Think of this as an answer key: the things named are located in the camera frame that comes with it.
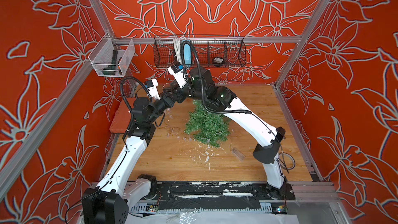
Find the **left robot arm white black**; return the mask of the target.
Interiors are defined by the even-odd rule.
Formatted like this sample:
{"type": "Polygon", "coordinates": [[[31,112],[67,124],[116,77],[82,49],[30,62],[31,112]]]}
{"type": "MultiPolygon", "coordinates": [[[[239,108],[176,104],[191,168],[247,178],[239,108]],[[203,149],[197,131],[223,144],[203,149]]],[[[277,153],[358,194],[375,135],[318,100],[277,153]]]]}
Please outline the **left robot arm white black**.
{"type": "Polygon", "coordinates": [[[176,88],[171,85],[158,93],[154,80],[142,83],[135,77],[126,77],[121,81],[121,96],[130,114],[122,137],[124,147],[109,172],[95,188],[88,188],[81,199],[86,224],[124,224],[131,208],[142,198],[156,196],[156,178],[151,175],[141,175],[129,187],[127,182],[153,138],[158,127],[156,120],[177,102],[176,88]],[[129,79],[146,92],[145,97],[137,97],[133,104],[124,92],[124,83],[129,79]]]}

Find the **small green christmas tree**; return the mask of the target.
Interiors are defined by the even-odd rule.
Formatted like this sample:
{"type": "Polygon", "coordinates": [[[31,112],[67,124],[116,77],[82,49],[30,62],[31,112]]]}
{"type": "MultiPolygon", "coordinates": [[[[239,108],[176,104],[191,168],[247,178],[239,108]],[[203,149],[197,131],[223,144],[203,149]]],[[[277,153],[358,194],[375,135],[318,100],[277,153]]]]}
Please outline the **small green christmas tree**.
{"type": "Polygon", "coordinates": [[[219,148],[228,140],[229,121],[223,115],[205,110],[199,100],[194,100],[193,105],[194,110],[189,112],[184,132],[200,143],[219,148]]]}

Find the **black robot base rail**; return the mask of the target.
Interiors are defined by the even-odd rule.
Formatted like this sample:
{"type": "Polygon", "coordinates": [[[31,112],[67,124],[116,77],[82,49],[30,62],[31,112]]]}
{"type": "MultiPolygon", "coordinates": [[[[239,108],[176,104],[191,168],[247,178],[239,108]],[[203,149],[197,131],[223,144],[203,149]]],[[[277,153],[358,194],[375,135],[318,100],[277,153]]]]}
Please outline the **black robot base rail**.
{"type": "Polygon", "coordinates": [[[157,190],[162,200],[172,198],[247,197],[256,200],[295,200],[289,183],[280,189],[266,182],[250,181],[159,181],[157,190]]]}

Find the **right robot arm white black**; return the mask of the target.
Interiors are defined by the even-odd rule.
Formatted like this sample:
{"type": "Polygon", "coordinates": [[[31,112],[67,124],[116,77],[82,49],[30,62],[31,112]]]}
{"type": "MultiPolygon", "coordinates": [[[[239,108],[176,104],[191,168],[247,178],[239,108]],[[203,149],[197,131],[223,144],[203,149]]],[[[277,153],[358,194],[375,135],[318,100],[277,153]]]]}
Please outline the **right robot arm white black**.
{"type": "Polygon", "coordinates": [[[266,173],[266,186],[273,198],[282,198],[288,192],[288,180],[282,172],[279,150],[285,137],[285,129],[274,127],[249,110],[249,108],[225,86],[216,86],[211,72],[201,67],[199,55],[189,40],[175,39],[173,48],[176,63],[168,68],[178,84],[178,99],[192,98],[203,108],[224,115],[239,124],[256,141],[253,152],[266,173]]]}

